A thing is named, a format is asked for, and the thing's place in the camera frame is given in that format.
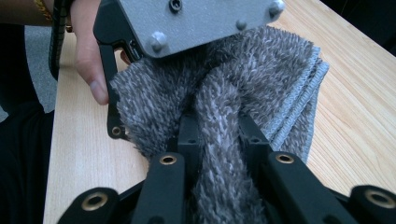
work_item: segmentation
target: black cable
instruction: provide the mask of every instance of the black cable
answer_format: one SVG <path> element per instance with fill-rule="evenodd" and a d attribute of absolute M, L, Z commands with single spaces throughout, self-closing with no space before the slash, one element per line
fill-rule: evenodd
<path fill-rule="evenodd" d="M 59 76 L 59 61 L 64 43 L 67 15 L 70 12 L 72 2 L 73 0 L 55 0 L 53 3 L 52 31 L 49 45 L 49 70 L 56 80 L 58 80 Z"/>

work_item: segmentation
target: wooden table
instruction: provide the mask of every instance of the wooden table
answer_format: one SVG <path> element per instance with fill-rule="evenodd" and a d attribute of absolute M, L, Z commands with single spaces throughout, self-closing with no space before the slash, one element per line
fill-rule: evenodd
<path fill-rule="evenodd" d="M 396 58 L 319 0 L 285 2 L 287 9 L 272 25 L 313 41 L 331 66 L 320 88 L 308 167 L 325 186 L 344 194 L 362 184 L 396 192 Z M 107 136 L 106 106 L 93 100 L 73 68 L 74 45 L 68 35 L 45 223 L 56 223 L 87 189 L 125 191 L 145 178 L 148 166 L 133 144 Z"/>

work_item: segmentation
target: finger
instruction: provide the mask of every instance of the finger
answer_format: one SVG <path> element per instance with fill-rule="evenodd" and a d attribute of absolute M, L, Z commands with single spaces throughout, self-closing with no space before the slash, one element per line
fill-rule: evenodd
<path fill-rule="evenodd" d="M 70 8 L 73 30 L 77 37 L 75 67 L 91 88 L 97 103 L 106 105 L 108 93 L 99 47 L 93 35 L 99 0 L 74 1 Z"/>
<path fill-rule="evenodd" d="M 93 98 L 99 105 L 108 103 L 105 74 L 99 48 L 94 37 L 81 38 L 76 47 L 76 69 L 91 88 Z"/>

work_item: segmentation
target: gray plastic plate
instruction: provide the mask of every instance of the gray plastic plate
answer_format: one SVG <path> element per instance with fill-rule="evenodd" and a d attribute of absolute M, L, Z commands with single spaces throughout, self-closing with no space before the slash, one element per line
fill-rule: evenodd
<path fill-rule="evenodd" d="M 143 52 L 161 58 L 278 18 L 281 0 L 120 0 Z M 170 4 L 179 11 L 173 11 Z"/>

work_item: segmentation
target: gray knit fabric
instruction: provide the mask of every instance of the gray knit fabric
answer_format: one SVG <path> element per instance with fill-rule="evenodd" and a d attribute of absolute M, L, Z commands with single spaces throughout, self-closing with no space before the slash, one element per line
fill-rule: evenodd
<path fill-rule="evenodd" d="M 183 110 L 196 110 L 205 155 L 189 222 L 265 222 L 240 155 L 237 115 L 249 113 L 273 150 L 306 161 L 329 68 L 318 53 L 297 35 L 263 26 L 163 61 L 143 59 L 115 76 L 121 121 L 148 159 L 166 150 Z"/>

